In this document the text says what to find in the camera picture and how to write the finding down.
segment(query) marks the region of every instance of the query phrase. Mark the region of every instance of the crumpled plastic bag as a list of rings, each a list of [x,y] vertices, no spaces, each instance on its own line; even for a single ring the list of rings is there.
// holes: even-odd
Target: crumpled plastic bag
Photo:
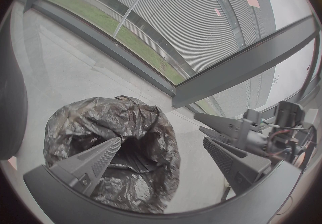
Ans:
[[[91,198],[120,209],[163,213],[179,184],[180,156],[173,128],[157,106],[118,96],[60,108],[46,125],[46,166],[114,137],[121,137],[122,146]]]

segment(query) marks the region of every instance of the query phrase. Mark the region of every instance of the dark curved object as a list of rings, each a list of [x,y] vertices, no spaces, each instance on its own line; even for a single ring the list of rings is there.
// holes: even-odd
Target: dark curved object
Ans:
[[[0,160],[10,159],[21,146],[27,122],[27,92],[14,56],[10,14],[0,30]]]
[[[36,202],[57,224],[267,224],[289,197],[300,175],[299,169],[282,161],[245,193],[224,204],[173,214],[142,214],[104,206],[65,185],[45,166],[26,173],[24,180]]]

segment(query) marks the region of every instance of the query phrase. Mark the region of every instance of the building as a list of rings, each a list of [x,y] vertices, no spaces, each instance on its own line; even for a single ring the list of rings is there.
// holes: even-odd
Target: building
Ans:
[[[247,0],[83,1],[105,12],[116,23],[121,22],[164,59],[159,64],[141,56],[174,84],[276,30],[269,0],[257,0],[260,8],[250,6]],[[129,15],[124,17],[133,5]],[[109,35],[140,54],[120,36],[116,27]],[[206,106],[198,105],[206,112],[225,117],[236,117],[248,108],[262,106],[270,93],[274,72],[275,68],[269,69],[206,98]]]

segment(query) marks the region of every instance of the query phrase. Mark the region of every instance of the floor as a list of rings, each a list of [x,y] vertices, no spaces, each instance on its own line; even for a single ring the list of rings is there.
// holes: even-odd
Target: floor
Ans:
[[[136,97],[161,108],[173,125],[181,157],[180,183],[165,213],[220,202],[224,178],[203,148],[201,123],[193,119],[191,111],[172,108],[171,97],[103,52],[34,9],[24,14],[22,9],[21,3],[14,4],[11,37],[27,88],[27,127],[16,155],[16,170],[8,161],[1,164],[22,200],[43,222],[51,223],[29,193],[22,175],[45,163],[43,142],[49,117],[63,105],[96,96]]]

